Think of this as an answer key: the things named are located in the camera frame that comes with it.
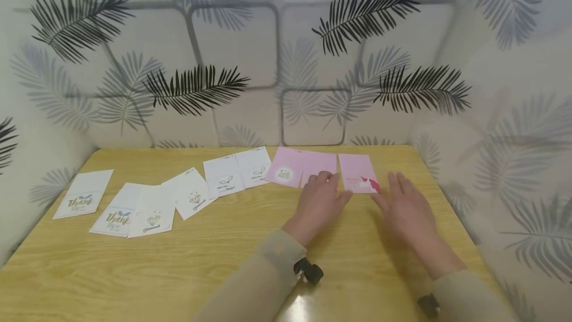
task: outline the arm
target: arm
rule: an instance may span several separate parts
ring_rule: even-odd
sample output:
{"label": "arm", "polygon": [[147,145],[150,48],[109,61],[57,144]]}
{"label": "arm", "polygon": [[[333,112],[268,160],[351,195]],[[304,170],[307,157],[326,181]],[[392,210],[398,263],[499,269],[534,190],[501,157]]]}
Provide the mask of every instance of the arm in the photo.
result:
{"label": "arm", "polygon": [[260,244],[199,312],[195,322],[270,322],[297,283],[294,264],[306,246],[335,220],[351,198],[339,196],[339,177],[323,171],[304,186],[294,216]]}
{"label": "arm", "polygon": [[469,272],[437,233],[429,202],[403,174],[388,175],[392,202],[372,199],[389,227],[411,247],[433,280],[441,315],[452,322],[513,322],[510,311],[477,275]]}

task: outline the wall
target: wall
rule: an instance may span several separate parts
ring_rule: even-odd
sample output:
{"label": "wall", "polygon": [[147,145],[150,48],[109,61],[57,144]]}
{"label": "wall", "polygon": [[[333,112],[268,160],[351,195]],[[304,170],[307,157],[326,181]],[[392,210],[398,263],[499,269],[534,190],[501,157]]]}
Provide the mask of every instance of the wall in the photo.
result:
{"label": "wall", "polygon": [[0,0],[6,247],[94,147],[409,143],[523,321],[571,314],[569,0],[95,1]]}

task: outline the card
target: card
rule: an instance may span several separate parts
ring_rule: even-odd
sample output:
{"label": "card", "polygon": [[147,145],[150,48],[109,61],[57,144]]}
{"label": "card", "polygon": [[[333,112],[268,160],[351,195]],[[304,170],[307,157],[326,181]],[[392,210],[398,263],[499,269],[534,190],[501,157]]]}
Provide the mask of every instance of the card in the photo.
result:
{"label": "card", "polygon": [[187,220],[216,200],[209,197],[207,182],[195,168],[167,180],[162,185],[165,184],[172,186],[169,188],[173,191],[171,200],[183,220]]}
{"label": "card", "polygon": [[302,182],[301,187],[308,183],[310,175],[318,175],[321,171],[328,171],[335,174],[338,171],[338,159],[335,154],[322,152],[304,152],[302,163]]}
{"label": "card", "polygon": [[266,171],[270,168],[271,161],[266,147],[258,147],[236,153],[236,160],[245,188],[268,184],[264,180],[264,176],[266,176]]}
{"label": "card", "polygon": [[240,168],[234,154],[204,161],[203,167],[209,187],[210,199],[244,190],[242,179],[240,178]]}
{"label": "card", "polygon": [[302,177],[303,156],[304,152],[302,151],[278,147],[264,179],[267,182],[297,188]]}
{"label": "card", "polygon": [[354,193],[379,193],[375,172],[365,154],[338,154],[344,189]]}
{"label": "card", "polygon": [[127,238],[137,207],[139,193],[145,185],[125,183],[89,230],[90,233]]}
{"label": "card", "polygon": [[141,187],[128,238],[168,232],[173,228],[175,206],[161,185]]}
{"label": "card", "polygon": [[53,219],[95,213],[112,174],[113,169],[76,175]]}

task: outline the sleeve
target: sleeve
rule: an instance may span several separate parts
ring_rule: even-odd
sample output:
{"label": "sleeve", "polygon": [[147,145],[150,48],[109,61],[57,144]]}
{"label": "sleeve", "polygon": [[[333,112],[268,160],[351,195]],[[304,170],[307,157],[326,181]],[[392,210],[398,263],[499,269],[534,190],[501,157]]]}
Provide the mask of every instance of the sleeve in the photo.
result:
{"label": "sleeve", "polygon": [[294,264],[306,249],[273,232],[199,312],[195,322],[271,322],[296,285]]}
{"label": "sleeve", "polygon": [[516,322],[511,310],[480,277],[468,270],[436,280],[433,294],[440,304],[440,315],[444,321]]}

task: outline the person's left hand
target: person's left hand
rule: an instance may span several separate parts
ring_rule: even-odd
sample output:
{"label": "person's left hand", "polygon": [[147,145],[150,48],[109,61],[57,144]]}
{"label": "person's left hand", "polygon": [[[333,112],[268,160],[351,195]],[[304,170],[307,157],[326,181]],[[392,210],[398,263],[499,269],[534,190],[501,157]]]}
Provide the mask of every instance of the person's left hand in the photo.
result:
{"label": "person's left hand", "polygon": [[339,180],[337,173],[328,171],[311,175],[300,194],[296,213],[286,221],[282,230],[303,246],[308,246],[312,239],[342,213],[350,201],[353,194],[350,190],[337,195]]}

